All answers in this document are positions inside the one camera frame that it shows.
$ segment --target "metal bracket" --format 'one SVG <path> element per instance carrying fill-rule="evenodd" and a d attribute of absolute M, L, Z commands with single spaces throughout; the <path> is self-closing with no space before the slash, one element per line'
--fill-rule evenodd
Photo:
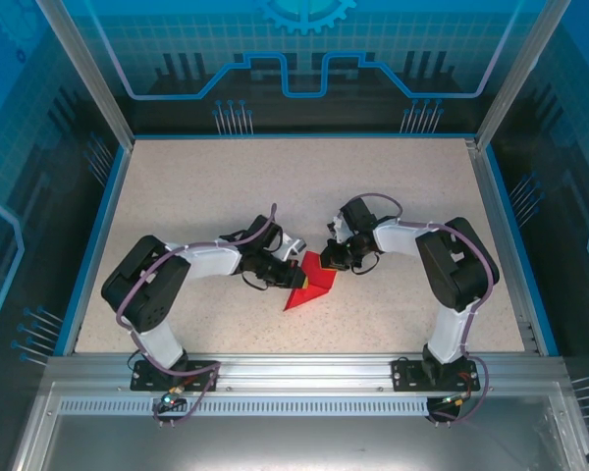
<path fill-rule="evenodd" d="M 421 360 L 408 360 L 400 358 L 391 362 L 391 375 L 393 377 L 393 391 L 396 393 L 419 392 L 419 393 L 463 393 L 468 389 L 467 382 L 460 376 L 466 373 L 471 378 L 471 390 L 480 391 L 480 378 L 475 362 L 470 360 L 455 361 L 449 365 L 445 374 L 436 385 L 423 371 Z"/>
<path fill-rule="evenodd" d="M 191 368 L 199 369 L 205 368 L 206 366 L 213 365 L 213 361 L 193 361 L 189 360 L 188 364 L 191 364 Z M 190 382 L 184 385 L 184 391 L 186 393 L 200 393 L 203 391 L 207 382 L 210 379 L 211 372 L 203 373 L 195 378 L 192 378 Z M 146 360 L 139 360 L 135 363 L 134 373 L 131 378 L 131 391 L 158 391 L 165 392 L 174 386 L 178 386 L 180 380 L 183 378 L 173 377 L 161 373 L 157 368 L 150 364 Z M 208 391 L 216 391 L 216 383 L 218 380 L 214 380 Z"/>

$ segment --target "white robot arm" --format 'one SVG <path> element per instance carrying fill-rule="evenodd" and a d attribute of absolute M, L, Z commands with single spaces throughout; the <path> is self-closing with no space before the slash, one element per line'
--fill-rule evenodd
<path fill-rule="evenodd" d="M 277 224 L 271 222 L 260 236 L 249 243 L 231 245 L 231 242 L 256 234 L 266 224 L 267 218 L 258 216 L 246 231 L 222 235 L 213 244 L 188 246 L 186 249 L 147 235 L 107 279 L 102 296 L 118 312 L 144 272 L 164 254 L 178 250 L 132 295 L 121 320 L 130 327 L 136 343 L 157 365 L 168 370 L 185 371 L 185 351 L 166 320 L 185 281 L 215 275 L 244 276 L 244 272 L 252 272 L 267 288 L 304 286 L 306 276 L 291 257 L 305 248 L 305 242 L 285 234 Z"/>
<path fill-rule="evenodd" d="M 378 220 L 359 197 L 341 208 L 328 227 L 333 238 L 321 253 L 324 268 L 351 269 L 363 274 L 370 269 L 365 272 L 355 269 L 362 267 L 362 259 L 370 253 L 378 256 L 397 252 L 421 257 L 430 287 L 439 301 L 436 327 L 423 349 L 422 371 L 431 386 L 444 383 L 446 370 L 450 370 L 446 365 L 465 362 L 462 347 L 467 321 L 488 285 L 483 263 L 451 233 L 463 235 L 484 255 L 493 283 L 500 276 L 475 231 L 462 218 L 433 226 L 403 223 L 398 217 Z M 455 380 L 456 371 L 451 376 Z"/>

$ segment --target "beige tabletop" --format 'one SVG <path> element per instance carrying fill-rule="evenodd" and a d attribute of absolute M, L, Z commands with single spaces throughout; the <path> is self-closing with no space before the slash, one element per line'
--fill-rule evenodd
<path fill-rule="evenodd" d="M 332 217 L 366 191 L 397 198 L 407 221 L 467 218 L 497 262 L 463 139 L 139 140 L 77 352 L 134 350 L 100 288 L 140 237 L 213 240 L 246 229 L 276 202 L 284 230 L 320 252 Z M 367 204 L 378 218 L 394 214 L 385 201 Z M 168 319 L 188 351 L 209 353 L 420 351 L 436 320 L 420 259 L 399 254 L 383 254 L 366 276 L 339 273 L 327 295 L 285 312 L 289 294 L 249 288 L 240 276 L 197 280 L 184 285 Z M 469 349 L 523 349 L 504 277 L 473 324 Z"/>

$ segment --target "red paper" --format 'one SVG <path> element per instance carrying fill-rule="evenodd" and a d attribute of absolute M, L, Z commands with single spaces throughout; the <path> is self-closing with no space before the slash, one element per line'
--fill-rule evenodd
<path fill-rule="evenodd" d="M 327 294 L 334 284 L 336 270 L 322 268 L 318 253 L 305 252 L 301 269 L 307 276 L 307 288 L 293 289 L 284 308 L 285 311 Z"/>

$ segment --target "enclosure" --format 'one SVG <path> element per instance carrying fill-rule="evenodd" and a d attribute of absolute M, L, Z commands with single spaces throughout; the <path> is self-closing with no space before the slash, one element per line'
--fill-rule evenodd
<path fill-rule="evenodd" d="M 0 469 L 589 469 L 589 0 L 484 3 L 0 0 Z M 135 243 L 277 203 L 321 252 L 371 191 L 466 218 L 500 269 L 480 410 L 448 429 L 444 394 L 394 391 L 437 300 L 384 253 L 289 310 L 186 281 L 175 335 L 222 367 L 160 430 L 100 294 Z"/>

